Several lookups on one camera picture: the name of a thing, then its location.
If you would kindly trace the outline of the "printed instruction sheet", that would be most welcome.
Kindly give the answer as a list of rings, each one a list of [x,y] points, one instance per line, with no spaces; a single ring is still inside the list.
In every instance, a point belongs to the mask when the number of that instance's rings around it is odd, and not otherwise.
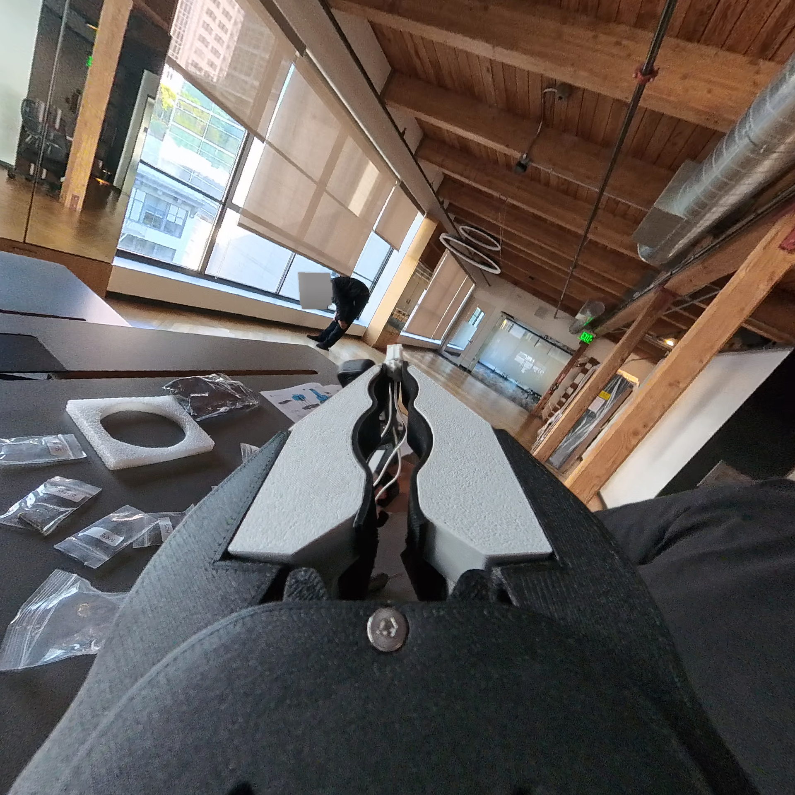
[[[281,390],[264,390],[259,394],[283,413],[291,424],[299,422],[338,393],[340,385],[305,383]]]

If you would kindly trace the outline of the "dark office desk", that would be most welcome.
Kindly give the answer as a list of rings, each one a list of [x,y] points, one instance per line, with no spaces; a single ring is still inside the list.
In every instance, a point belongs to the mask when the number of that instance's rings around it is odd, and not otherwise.
[[[301,344],[135,328],[64,265],[1,254],[2,376],[180,377],[225,373],[336,381]]]

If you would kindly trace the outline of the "dark shiny plastic bag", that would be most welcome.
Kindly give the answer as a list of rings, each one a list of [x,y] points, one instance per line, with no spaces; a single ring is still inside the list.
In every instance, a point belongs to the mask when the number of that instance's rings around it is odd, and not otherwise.
[[[162,389],[195,422],[261,406],[259,396],[252,389],[224,373],[175,378]]]

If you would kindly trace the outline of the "small clear screw bag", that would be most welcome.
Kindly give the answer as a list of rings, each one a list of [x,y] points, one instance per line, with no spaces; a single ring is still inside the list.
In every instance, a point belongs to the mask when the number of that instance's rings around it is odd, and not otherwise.
[[[1,525],[49,535],[101,491],[84,481],[54,476],[3,513]]]
[[[73,434],[1,439],[1,466],[42,466],[82,460],[86,452]]]

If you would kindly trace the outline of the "person's dark clothing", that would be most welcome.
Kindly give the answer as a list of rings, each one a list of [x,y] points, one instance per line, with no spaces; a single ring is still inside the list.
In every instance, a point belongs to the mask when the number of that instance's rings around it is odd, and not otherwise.
[[[712,722],[760,793],[794,793],[794,485],[701,487],[598,511]]]

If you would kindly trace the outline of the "black office chair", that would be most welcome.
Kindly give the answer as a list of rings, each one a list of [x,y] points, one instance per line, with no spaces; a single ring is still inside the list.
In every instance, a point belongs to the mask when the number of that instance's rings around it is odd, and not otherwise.
[[[59,193],[67,172],[71,143],[58,125],[52,123],[47,104],[34,98],[21,103],[22,128],[13,167],[6,176],[42,184],[52,193]]]

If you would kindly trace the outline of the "clear bag of cables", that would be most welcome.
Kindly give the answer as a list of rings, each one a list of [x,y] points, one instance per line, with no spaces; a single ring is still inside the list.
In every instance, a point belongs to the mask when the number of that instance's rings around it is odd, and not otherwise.
[[[127,595],[99,591],[75,573],[54,571],[8,625],[2,639],[1,671],[97,654]]]

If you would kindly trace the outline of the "dark grey desk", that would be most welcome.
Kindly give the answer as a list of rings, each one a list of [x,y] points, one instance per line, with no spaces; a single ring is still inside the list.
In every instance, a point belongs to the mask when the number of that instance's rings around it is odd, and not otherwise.
[[[3,438],[75,434],[86,457],[35,467],[2,466],[2,512],[40,486],[62,475],[101,488],[54,533],[2,526],[1,630],[21,605],[57,569],[76,572],[100,591],[129,591],[154,553],[126,549],[90,570],[54,549],[54,544],[125,505],[147,512],[183,511],[200,502],[242,461],[240,444],[260,447],[292,422],[262,396],[253,410],[232,412],[204,422],[214,440],[211,452],[166,463],[110,471],[85,441],[66,403],[73,399],[162,396],[162,378],[108,378],[3,381]],[[81,655],[42,667],[2,672],[2,793],[53,730],[80,689],[94,656]]]

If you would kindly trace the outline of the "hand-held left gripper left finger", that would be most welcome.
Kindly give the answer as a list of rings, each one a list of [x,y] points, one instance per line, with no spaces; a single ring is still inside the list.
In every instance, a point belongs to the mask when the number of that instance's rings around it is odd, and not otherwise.
[[[313,568],[337,581],[363,553],[369,459],[382,437],[384,375],[370,367],[293,425],[227,548],[244,561]]]

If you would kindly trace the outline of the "white foam frame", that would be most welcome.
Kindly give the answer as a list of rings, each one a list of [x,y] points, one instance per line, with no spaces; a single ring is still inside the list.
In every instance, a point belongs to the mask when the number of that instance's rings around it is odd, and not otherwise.
[[[214,450],[214,440],[170,395],[70,400],[66,412],[85,440],[110,471],[137,468],[182,460]],[[176,444],[144,447],[117,440],[103,426],[103,420],[120,412],[141,412],[167,419],[184,433]]]

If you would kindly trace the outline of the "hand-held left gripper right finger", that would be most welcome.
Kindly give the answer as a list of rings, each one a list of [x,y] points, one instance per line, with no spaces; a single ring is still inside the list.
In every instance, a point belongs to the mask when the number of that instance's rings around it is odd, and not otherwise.
[[[413,365],[402,367],[410,476],[402,560],[421,601],[463,574],[547,563],[553,548],[494,428]]]

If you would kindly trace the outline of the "pile of clear screw bags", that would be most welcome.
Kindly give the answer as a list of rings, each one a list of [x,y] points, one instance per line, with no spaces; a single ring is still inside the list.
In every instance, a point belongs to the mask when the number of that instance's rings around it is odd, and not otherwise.
[[[85,522],[54,545],[67,569],[112,569],[135,549],[163,544],[188,513],[258,447],[241,443],[229,460],[210,454],[198,463],[163,463],[118,477],[111,496],[101,498],[105,512]]]

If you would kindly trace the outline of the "silver ventilation duct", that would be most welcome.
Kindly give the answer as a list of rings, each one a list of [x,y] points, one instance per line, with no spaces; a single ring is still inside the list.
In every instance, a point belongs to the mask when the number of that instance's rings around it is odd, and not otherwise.
[[[632,234],[640,259],[664,265],[794,161],[794,56],[701,162],[687,161]]]

